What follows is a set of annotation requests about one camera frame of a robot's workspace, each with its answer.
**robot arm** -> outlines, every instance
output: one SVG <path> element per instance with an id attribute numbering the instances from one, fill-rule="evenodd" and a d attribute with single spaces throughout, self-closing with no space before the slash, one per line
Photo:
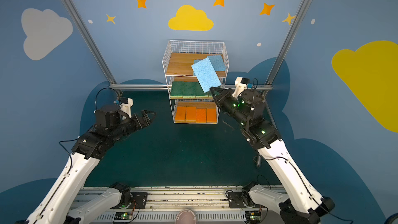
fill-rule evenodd
<path id="1" fill-rule="evenodd" d="M 125 98 L 123 108 L 132 105 L 132 100 Z M 68 211 L 88 175 L 97 166 L 105 153 L 121 137 L 149 126 L 155 112 L 141 111 L 141 116 L 131 114 L 130 109 L 118 105 L 107 105 L 95 111 L 96 123 L 91 131 L 78 138 L 72 148 L 72 154 L 47 193 L 41 204 L 31 213 L 25 223 L 29 224 L 88 224 L 102 212 L 130 200 L 130 188 L 114 184 L 96 199 L 86 205 Z"/>
<path id="2" fill-rule="evenodd" d="M 334 208 L 333 201 L 316 191 L 296 165 L 279 132 L 263 118 L 265 99 L 260 92 L 244 89 L 242 84 L 248 79 L 238 78 L 237 88 L 220 89 L 212 87 L 217 107 L 240 123 L 241 132 L 246 141 L 257 150 L 274 170 L 286 189 L 279 194 L 252 183 L 244 188 L 250 200 L 279 212 L 286 224 L 317 224 L 320 217 Z"/>

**floor mat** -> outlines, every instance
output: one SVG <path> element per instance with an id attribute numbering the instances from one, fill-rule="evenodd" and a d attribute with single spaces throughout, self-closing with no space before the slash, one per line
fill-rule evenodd
<path id="1" fill-rule="evenodd" d="M 246 185 L 259 174 L 280 184 L 266 161 L 256 167 L 256 152 L 226 114 L 220 114 L 218 124 L 175 124 L 167 91 L 127 91 L 123 96 L 133 99 L 132 112 L 145 109 L 157 117 L 117 142 L 87 178 L 86 187 L 117 181 L 129 186 Z"/>

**white cloud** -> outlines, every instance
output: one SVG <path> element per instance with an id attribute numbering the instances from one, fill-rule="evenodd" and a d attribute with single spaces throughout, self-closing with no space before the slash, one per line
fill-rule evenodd
<path id="1" fill-rule="evenodd" d="M 27 38 L 23 50 L 32 60 L 40 60 L 65 41 L 73 31 L 72 23 L 52 10 L 26 9 L 22 28 Z"/>

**green scouring pad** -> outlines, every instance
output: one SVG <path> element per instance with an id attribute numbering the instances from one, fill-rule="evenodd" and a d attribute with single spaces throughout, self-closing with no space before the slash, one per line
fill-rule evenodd
<path id="1" fill-rule="evenodd" d="M 184 82 L 173 82 L 170 92 L 171 98 L 182 98 Z"/>
<path id="2" fill-rule="evenodd" d="M 195 98 L 196 82 L 184 82 L 182 97 Z"/>
<path id="3" fill-rule="evenodd" d="M 203 89 L 199 82 L 196 82 L 196 87 L 195 87 L 195 97 L 196 98 L 207 98 L 209 95 L 208 93 L 203 92 Z"/>

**black cable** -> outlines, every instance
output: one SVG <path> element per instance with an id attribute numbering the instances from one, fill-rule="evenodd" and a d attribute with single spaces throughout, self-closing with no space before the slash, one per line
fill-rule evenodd
<path id="1" fill-rule="evenodd" d="M 227 197 L 228 200 L 230 200 L 230 198 L 229 198 L 228 195 L 226 194 L 226 193 L 228 193 L 228 192 L 233 192 L 233 191 L 232 191 L 232 190 L 227 190 L 227 191 L 225 192 L 225 196 Z"/>
<path id="2" fill-rule="evenodd" d="M 282 158 L 282 159 L 284 159 L 285 161 L 287 161 L 287 162 L 295 169 L 297 175 L 299 176 L 299 178 L 300 178 L 302 184 L 304 185 L 305 189 L 307 190 L 307 192 L 308 192 L 308 194 L 310 195 L 310 197 L 312 198 L 312 200 L 314 200 L 314 202 L 315 202 L 319 207 L 321 207 L 326 213 L 330 214 L 331 216 L 333 216 L 333 217 L 335 217 L 335 218 L 337 218 L 337 219 L 339 219 L 339 220 L 347 221 L 347 222 L 349 221 L 349 222 L 350 222 L 349 224 L 354 223 L 353 220 L 348 220 L 348 219 L 340 218 L 340 217 L 338 217 L 338 216 L 332 214 L 331 212 L 327 211 L 326 209 L 324 209 L 321 205 L 319 205 L 319 203 L 316 202 L 316 200 L 314 199 L 314 197 L 313 197 L 312 194 L 310 193 L 310 190 L 307 188 L 307 185 L 305 184 L 304 180 L 302 179 L 302 177 L 301 177 L 299 171 L 296 169 L 296 167 L 295 167 L 287 158 L 285 158 L 285 157 L 272 157 L 271 159 L 266 159 L 266 158 L 264 158 L 264 159 L 267 160 L 267 161 L 271 161 L 271 160 L 275 160 L 275 159 L 277 159 L 277 158 Z"/>
<path id="3" fill-rule="evenodd" d="M 140 213 L 140 208 L 138 209 L 138 212 L 137 212 L 137 214 L 135 215 L 135 217 L 134 217 L 129 223 L 131 223 L 132 221 L 134 221 L 134 220 L 137 218 L 137 216 L 138 216 L 139 213 Z"/>
<path id="4" fill-rule="evenodd" d="M 263 222 L 263 221 L 266 219 L 267 214 L 268 214 L 268 208 L 267 208 L 267 211 L 266 211 L 266 216 L 264 216 L 264 219 L 262 219 L 262 220 L 259 222 L 259 224 L 260 224 L 261 222 Z"/>
<path id="5" fill-rule="evenodd" d="M 69 167 L 69 170 L 67 171 L 67 174 L 69 174 L 70 169 L 72 169 L 72 156 L 70 155 L 70 152 L 65 148 L 65 146 L 63 146 L 61 143 L 62 143 L 62 142 L 76 141 L 77 139 L 78 139 L 78 138 L 72 139 L 72 140 L 64 140 L 64 141 L 58 142 L 58 144 L 59 144 L 60 146 L 62 146 L 62 148 L 64 148 L 64 150 L 68 153 L 68 156 L 69 156 L 69 158 L 70 158 L 70 167 Z"/>
<path id="6" fill-rule="evenodd" d="M 255 86 L 255 88 L 254 88 L 254 90 L 256 90 L 257 87 L 258 87 L 258 80 L 257 80 L 256 78 L 254 78 L 254 79 L 253 79 L 253 82 L 254 82 L 254 80 L 256 80 L 256 86 Z"/>
<path id="7" fill-rule="evenodd" d="M 311 198 L 314 200 L 314 202 L 315 202 L 316 204 L 318 204 L 318 206 L 320 206 L 326 213 L 330 214 L 331 216 L 333 216 L 333 217 L 335 217 L 335 218 L 337 218 L 337 219 L 339 219 L 339 220 L 342 220 L 342 221 L 349 221 L 349 222 L 350 222 L 349 224 L 354 223 L 354 220 L 343 219 L 343 218 L 340 218 L 340 217 L 338 217 L 338 216 L 332 214 L 331 212 L 329 212 L 329 211 L 327 211 L 326 209 L 324 209 L 321 205 L 319 205 L 319 203 L 317 203 L 316 200 L 315 200 L 313 197 L 311 197 Z"/>
<path id="8" fill-rule="evenodd" d="M 268 181 L 268 179 L 265 177 L 265 176 L 263 176 L 263 175 L 257 175 L 257 184 L 260 184 L 259 182 L 258 182 L 258 177 L 259 176 L 262 176 L 262 177 L 264 177 L 264 179 L 267 181 L 267 183 L 268 183 L 268 185 L 269 185 L 269 190 L 271 190 L 271 183 Z"/>
<path id="9" fill-rule="evenodd" d="M 63 146 L 61 143 L 62 143 L 62 142 L 76 141 L 77 139 L 78 139 L 78 138 L 72 139 L 72 140 L 63 140 L 63 141 L 58 142 L 58 144 L 59 144 L 60 146 L 62 146 L 62 148 L 64 148 L 64 150 L 68 153 L 68 156 L 69 156 L 69 158 L 70 158 L 70 166 L 69 166 L 69 169 L 68 169 L 68 171 L 67 171 L 67 174 L 69 174 L 70 169 L 72 168 L 72 156 L 70 155 L 69 151 L 65 148 L 65 146 Z M 55 189 L 54 193 L 51 195 L 50 199 L 48 200 L 48 202 L 46 203 L 46 205 L 44 206 L 43 210 L 40 212 L 39 215 L 41 215 L 41 214 L 44 212 L 44 210 L 46 210 L 47 205 L 50 203 L 52 197 L 55 195 L 55 193 L 57 192 L 58 188 L 61 186 L 61 184 L 62 184 L 62 182 L 63 182 L 64 180 L 65 180 L 65 177 L 62 178 L 62 181 L 58 184 L 58 186 L 57 186 L 57 188 Z"/>
<path id="10" fill-rule="evenodd" d="M 115 91 L 115 93 L 116 93 L 116 95 L 117 95 L 117 98 L 119 98 L 119 93 L 118 93 L 115 89 L 110 88 L 110 87 L 104 87 L 104 88 L 102 88 L 101 90 L 99 90 L 99 91 L 97 92 L 97 95 L 96 95 L 96 101 L 95 101 L 96 110 L 97 110 L 97 97 L 98 97 L 98 94 L 99 94 L 102 90 L 104 90 L 104 89 L 111 89 L 111 90 Z"/>

